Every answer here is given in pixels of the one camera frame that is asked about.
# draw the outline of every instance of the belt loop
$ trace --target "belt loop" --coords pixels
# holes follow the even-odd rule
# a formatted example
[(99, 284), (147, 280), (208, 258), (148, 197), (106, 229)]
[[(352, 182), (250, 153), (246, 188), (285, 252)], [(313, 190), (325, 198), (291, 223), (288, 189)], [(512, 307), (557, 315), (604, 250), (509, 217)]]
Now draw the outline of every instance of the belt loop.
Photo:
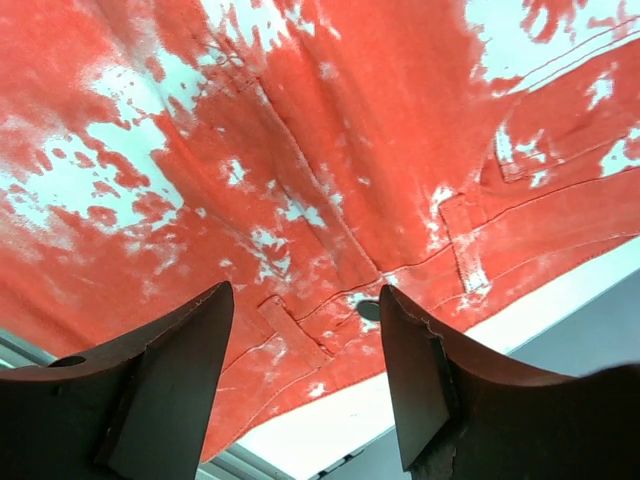
[(268, 298), (258, 307), (258, 313), (279, 334), (297, 355), (300, 355), (311, 368), (318, 369), (331, 357), (307, 335), (300, 325), (285, 309), (285, 303), (278, 295)]
[(489, 286), (482, 268), (480, 249), (475, 241), (464, 195), (456, 195), (440, 204), (440, 215), (447, 226), (465, 293)]

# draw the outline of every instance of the orange-red cloth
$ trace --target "orange-red cloth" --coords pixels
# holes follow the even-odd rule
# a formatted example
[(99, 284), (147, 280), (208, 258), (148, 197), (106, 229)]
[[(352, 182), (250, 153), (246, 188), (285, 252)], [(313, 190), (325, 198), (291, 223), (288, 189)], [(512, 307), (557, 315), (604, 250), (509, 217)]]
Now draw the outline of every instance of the orange-red cloth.
[(640, 2), (1, 5), (2, 327), (230, 280), (203, 458), (382, 372), (382, 284), (465, 330), (640, 230)]

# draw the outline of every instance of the pocket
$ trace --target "pocket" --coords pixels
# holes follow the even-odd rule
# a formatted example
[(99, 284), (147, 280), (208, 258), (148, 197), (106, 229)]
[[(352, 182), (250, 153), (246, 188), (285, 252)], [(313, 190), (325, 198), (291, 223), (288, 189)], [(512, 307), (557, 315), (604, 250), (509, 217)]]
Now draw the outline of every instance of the pocket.
[[(606, 176), (640, 166), (638, 71), (640, 42), (632, 42), (525, 95), (495, 134), (503, 180), (536, 187), (575, 162), (583, 165), (564, 171), (599, 162)], [(596, 150), (603, 154), (588, 155)]]

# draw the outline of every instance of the hole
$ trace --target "hole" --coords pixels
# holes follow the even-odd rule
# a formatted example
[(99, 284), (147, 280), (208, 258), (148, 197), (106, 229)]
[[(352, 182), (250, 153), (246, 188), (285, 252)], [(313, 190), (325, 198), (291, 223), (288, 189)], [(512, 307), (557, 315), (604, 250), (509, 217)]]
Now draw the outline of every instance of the hole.
[(376, 300), (362, 300), (358, 302), (356, 310), (365, 320), (370, 322), (380, 321), (380, 304)]
[(71, 367), (73, 365), (80, 365), (81, 363), (86, 362), (87, 359), (80, 355), (71, 355), (70, 357), (64, 357), (59, 360), (53, 362), (49, 367)]

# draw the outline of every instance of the seam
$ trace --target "seam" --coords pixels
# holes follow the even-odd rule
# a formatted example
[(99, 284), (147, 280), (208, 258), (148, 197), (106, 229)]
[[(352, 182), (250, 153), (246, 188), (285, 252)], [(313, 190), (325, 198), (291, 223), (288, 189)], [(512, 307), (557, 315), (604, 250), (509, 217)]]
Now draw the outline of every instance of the seam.
[(262, 82), (260, 81), (259, 77), (257, 78), (257, 82), (260, 85), (260, 88), (262, 88), (262, 90), (265, 92), (265, 97), (267, 98), (269, 102), (269, 106), (271, 107), (271, 110), (275, 114), (275, 117), (278, 119), (278, 123), (280, 124), (281, 128), (283, 128), (283, 130), (286, 132), (287, 137), (289, 137), (289, 140), (291, 141), (291, 143), (295, 146), (295, 149), (297, 150), (297, 153), (298, 153), (298, 160), (300, 161), (300, 165), (302, 166), (303, 171), (306, 173), (307, 179), (311, 182), (311, 185), (313, 186), (314, 190), (317, 193), (319, 193), (322, 196), (322, 198), (325, 200), (332, 215), (340, 224), (340, 227), (342, 228), (343, 233), (347, 236), (347, 238), (351, 241), (351, 243), (356, 248), (356, 250), (360, 253), (365, 263), (369, 266), (370, 269), (375, 271), (378, 276), (381, 276), (381, 272), (380, 270), (378, 270), (378, 267), (375, 265), (371, 257), (369, 257), (369, 255), (366, 253), (366, 251), (364, 250), (360, 242), (358, 242), (358, 240), (353, 236), (353, 234), (351, 233), (351, 229), (345, 223), (344, 218), (342, 217), (342, 215), (340, 214), (336, 206), (327, 197), (327, 194), (325, 193), (324, 189), (320, 185), (320, 182), (314, 175), (313, 170), (309, 165), (309, 161), (307, 160), (307, 157), (305, 156), (304, 152), (302, 151), (302, 148), (300, 147), (300, 144), (298, 143), (295, 136), (293, 135), (293, 132), (289, 129), (288, 125), (284, 122), (284, 120), (276, 110), (275, 106), (271, 102), (271, 99), (269, 99), (266, 91), (262, 86)]
[[(561, 58), (564, 58), (564, 57), (568, 56), (571, 52), (574, 52), (574, 51), (578, 50), (579, 48), (581, 48), (581, 47), (583, 47), (583, 46), (585, 46), (585, 45), (589, 44), (589, 42), (592, 42), (594, 39), (596, 39), (596, 38), (598, 38), (598, 37), (601, 37), (601, 36), (603, 36), (603, 35), (607, 35), (608, 33), (612, 32), (612, 31), (615, 31), (615, 30), (621, 29), (621, 28), (622, 28), (622, 27), (624, 27), (625, 25), (627, 25), (627, 24), (629, 24), (629, 23), (631, 23), (631, 22), (635, 22), (636, 20), (638, 20), (638, 18), (640, 18), (640, 16), (636, 15), (636, 16), (634, 16), (634, 17), (630, 18), (629, 20), (627, 20), (627, 21), (625, 21), (625, 22), (623, 22), (623, 23), (620, 23), (619, 25), (616, 25), (615, 27), (609, 28), (609, 29), (605, 30), (604, 32), (600, 32), (600, 33), (598, 33), (597, 35), (594, 35), (593, 37), (588, 38), (588, 39), (587, 39), (587, 40), (585, 40), (584, 42), (579, 43), (578, 45), (576, 45), (576, 46), (574, 46), (573, 48), (571, 48), (571, 49), (567, 50), (566, 52), (564, 52), (563, 54), (558, 55), (557, 57), (550, 58), (550, 59), (549, 59), (549, 60), (547, 60), (544, 64), (542, 64), (542, 65), (540, 65), (540, 66), (538, 66), (538, 67), (534, 68), (534, 69), (533, 69), (533, 70), (531, 70), (529, 73), (527, 73), (525, 76), (523, 76), (523, 77), (521, 78), (521, 80), (520, 80), (520, 83), (521, 83), (523, 80), (525, 80), (527, 77), (529, 77), (529, 76), (533, 75), (535, 72), (537, 72), (537, 71), (539, 71), (539, 70), (543, 69), (545, 66), (549, 65), (551, 62), (555, 62), (556, 60), (559, 60), (559, 59), (561, 59)], [(599, 51), (599, 50), (604, 50), (604, 49), (606, 49), (607, 47), (609, 47), (609, 46), (611, 46), (611, 45), (613, 45), (613, 44), (616, 44), (616, 43), (621, 42), (621, 41), (622, 41), (622, 40), (624, 40), (625, 38), (632, 37), (633, 35), (635, 35), (635, 34), (636, 34), (636, 33), (638, 33), (638, 32), (640, 32), (640, 30), (632, 30), (631, 32), (629, 32), (629, 33), (627, 33), (626, 35), (624, 35), (624, 36), (620, 37), (619, 39), (616, 39), (616, 40), (614, 40), (614, 41), (612, 41), (612, 42), (609, 42), (609, 43), (607, 43), (606, 45), (603, 45), (603, 46), (601, 46), (601, 47), (599, 47), (599, 48), (593, 48), (593, 49), (589, 50), (587, 53), (585, 53), (582, 57), (580, 57), (580, 58), (576, 59), (574, 62), (571, 62), (571, 63), (569, 63), (568, 65), (565, 65), (564, 67), (560, 67), (560, 68), (555, 69), (553, 72), (551, 72), (549, 75), (547, 75), (546, 77), (544, 77), (543, 79), (541, 79), (539, 82), (537, 82), (537, 83), (535, 83), (535, 84), (531, 85), (530, 89), (535, 89), (535, 88), (536, 88), (536, 86), (540, 85), (541, 83), (545, 83), (545, 82), (547, 81), (547, 79), (549, 79), (550, 77), (553, 77), (553, 76), (554, 76), (556, 73), (558, 73), (559, 71), (561, 71), (561, 70), (566, 70), (566, 69), (568, 69), (569, 67), (571, 67), (572, 65), (575, 65), (576, 63), (580, 63), (582, 60), (584, 60), (586, 57), (590, 56), (590, 55), (591, 55), (591, 54), (593, 54), (594, 52), (597, 52), (597, 51)]]
[[(594, 245), (594, 244), (597, 244), (597, 243), (608, 242), (608, 241), (619, 239), (619, 238), (627, 238), (627, 241), (628, 241), (628, 240), (632, 240), (633, 238), (636, 238), (638, 236), (640, 236), (640, 231), (623, 232), (623, 233), (618, 234), (618, 235), (612, 235), (610, 237), (598, 239), (598, 240), (595, 240), (595, 241), (592, 241), (592, 242), (586, 242), (586, 243), (581, 243), (581, 244), (577, 244), (577, 245), (571, 245), (570, 247), (567, 247), (567, 248), (561, 248), (561, 249), (558, 249), (558, 250), (553, 250), (553, 251), (550, 251), (550, 252), (546, 252), (546, 253), (544, 253), (542, 255), (536, 255), (535, 257), (531, 257), (531, 258), (529, 258), (529, 259), (527, 259), (527, 260), (525, 260), (523, 262), (520, 262), (519, 264), (517, 264), (515, 266), (512, 266), (512, 267), (508, 268), (507, 270), (504, 270), (503, 272), (495, 275), (494, 277), (491, 277), (491, 280), (493, 281), (493, 280), (497, 280), (498, 278), (504, 277), (505, 275), (510, 274), (511, 272), (513, 272), (514, 270), (517, 270), (518, 268), (522, 267), (523, 265), (526, 265), (527, 263), (529, 263), (529, 262), (531, 262), (533, 260), (536, 260), (536, 259), (538, 259), (538, 258), (540, 258), (540, 257), (542, 257), (544, 255), (552, 255), (554, 253), (560, 253), (560, 252), (564, 252), (564, 251), (567, 251), (567, 250), (572, 250), (574, 248), (586, 247), (586, 246)], [(573, 265), (572, 267), (561, 270), (561, 273), (556, 275), (556, 277), (559, 277), (560, 275), (563, 275), (564, 273), (567, 273), (568, 271), (573, 270), (575, 267), (577, 267), (579, 265), (582, 265), (587, 260), (591, 260), (592, 258), (596, 258), (596, 257), (602, 255), (603, 253), (608, 252), (609, 250), (611, 250), (611, 248), (607, 247), (607, 248), (603, 248), (600, 251), (600, 253), (587, 255), (585, 257), (586, 260), (580, 260), (580, 261), (578, 261), (576, 263), (572, 263), (572, 265)], [(458, 295), (452, 295), (451, 297), (440, 301), (439, 303), (435, 304), (434, 306), (432, 306), (430, 308), (432, 308), (432, 309), (439, 308), (442, 305), (444, 305), (445, 303), (450, 302), (451, 300), (455, 300), (457, 298), (462, 298), (462, 297), (464, 297), (466, 295), (467, 295), (467, 293), (460, 293)]]

